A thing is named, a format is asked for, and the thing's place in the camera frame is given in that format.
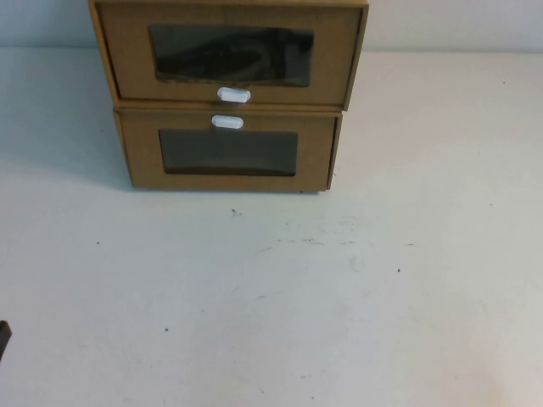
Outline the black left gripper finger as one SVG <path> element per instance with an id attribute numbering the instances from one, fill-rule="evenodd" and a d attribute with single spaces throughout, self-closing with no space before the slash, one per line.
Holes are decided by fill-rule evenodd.
<path id="1" fill-rule="evenodd" d="M 12 337 L 12 331 L 7 321 L 0 321 L 0 360 L 8 346 L 9 340 Z"/>

